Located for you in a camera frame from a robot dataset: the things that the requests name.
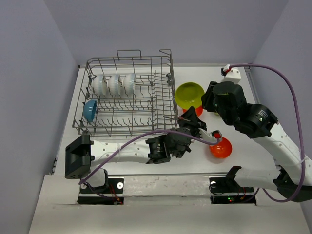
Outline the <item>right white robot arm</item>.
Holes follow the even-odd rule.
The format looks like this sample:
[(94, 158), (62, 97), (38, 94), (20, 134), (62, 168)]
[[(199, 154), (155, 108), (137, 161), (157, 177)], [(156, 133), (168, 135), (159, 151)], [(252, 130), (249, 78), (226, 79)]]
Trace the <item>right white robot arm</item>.
[(218, 113), (225, 124), (261, 145), (275, 162), (274, 169), (233, 166), (224, 179), (229, 191), (258, 187), (277, 191), (294, 202), (312, 198), (312, 161), (301, 157), (300, 149), (268, 107), (248, 103), (243, 88), (231, 81), (210, 82), (201, 101), (204, 110)]

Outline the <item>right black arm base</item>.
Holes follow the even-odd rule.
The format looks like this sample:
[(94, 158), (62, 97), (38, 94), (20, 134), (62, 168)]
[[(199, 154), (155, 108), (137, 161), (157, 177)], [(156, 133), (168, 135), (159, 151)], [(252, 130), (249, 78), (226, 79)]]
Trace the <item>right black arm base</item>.
[(233, 166), (225, 176), (209, 179), (212, 204), (256, 204), (253, 187), (241, 187), (234, 179), (241, 166)]

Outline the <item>grey wire dish rack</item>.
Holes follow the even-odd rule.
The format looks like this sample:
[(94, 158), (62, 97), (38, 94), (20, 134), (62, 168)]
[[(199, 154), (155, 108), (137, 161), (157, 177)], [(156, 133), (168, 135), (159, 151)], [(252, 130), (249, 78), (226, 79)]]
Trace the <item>grey wire dish rack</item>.
[[(158, 129), (177, 127), (178, 108), (175, 102), (175, 78), (172, 52), (161, 49), (156, 56), (144, 56), (140, 50), (118, 50), (114, 57), (93, 57), (81, 68), (78, 96), (72, 127), (77, 133), (92, 137), (130, 137)], [(125, 93), (122, 81), (135, 73), (135, 92)], [(121, 79), (120, 95), (111, 95), (108, 85), (105, 96), (92, 88), (97, 75)], [(87, 101), (96, 100), (97, 110), (92, 122), (83, 117)]]

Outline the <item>blue bowl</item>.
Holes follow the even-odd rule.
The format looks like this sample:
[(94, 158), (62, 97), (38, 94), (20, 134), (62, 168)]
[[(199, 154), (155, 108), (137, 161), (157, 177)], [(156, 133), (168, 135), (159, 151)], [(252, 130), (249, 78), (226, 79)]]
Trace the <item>blue bowl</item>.
[(83, 107), (83, 112), (82, 112), (83, 117), (88, 122), (92, 122), (94, 120), (96, 110), (97, 110), (97, 101), (96, 100), (87, 101)]

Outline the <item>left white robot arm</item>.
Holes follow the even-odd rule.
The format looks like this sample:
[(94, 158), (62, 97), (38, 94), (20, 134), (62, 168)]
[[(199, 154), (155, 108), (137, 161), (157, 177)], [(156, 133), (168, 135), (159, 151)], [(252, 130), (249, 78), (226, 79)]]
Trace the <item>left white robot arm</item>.
[(156, 137), (135, 137), (126, 143), (91, 140), (89, 135), (81, 135), (65, 148), (64, 177), (79, 179), (102, 193), (108, 187), (104, 163), (161, 164), (169, 162), (171, 157), (181, 158), (191, 151), (191, 141), (200, 138), (200, 132), (206, 130), (207, 125), (193, 107), (178, 118), (178, 125), (177, 129), (167, 132), (154, 131), (158, 134)]

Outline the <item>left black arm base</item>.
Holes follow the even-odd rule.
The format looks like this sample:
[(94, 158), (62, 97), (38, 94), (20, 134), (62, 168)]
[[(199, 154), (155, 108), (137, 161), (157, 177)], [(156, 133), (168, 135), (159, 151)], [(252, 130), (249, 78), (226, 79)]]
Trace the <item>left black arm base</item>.
[(122, 205), (124, 203), (124, 177), (109, 176), (108, 184), (93, 188), (84, 185), (79, 190), (78, 204), (80, 205)]

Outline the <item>lime green bowl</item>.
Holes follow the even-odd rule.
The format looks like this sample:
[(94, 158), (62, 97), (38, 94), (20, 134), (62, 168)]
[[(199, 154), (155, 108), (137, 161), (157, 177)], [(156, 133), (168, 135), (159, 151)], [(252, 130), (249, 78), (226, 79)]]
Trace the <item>lime green bowl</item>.
[(197, 83), (187, 82), (180, 85), (175, 92), (177, 105), (185, 110), (190, 107), (198, 108), (202, 105), (201, 97), (205, 94), (204, 89)]

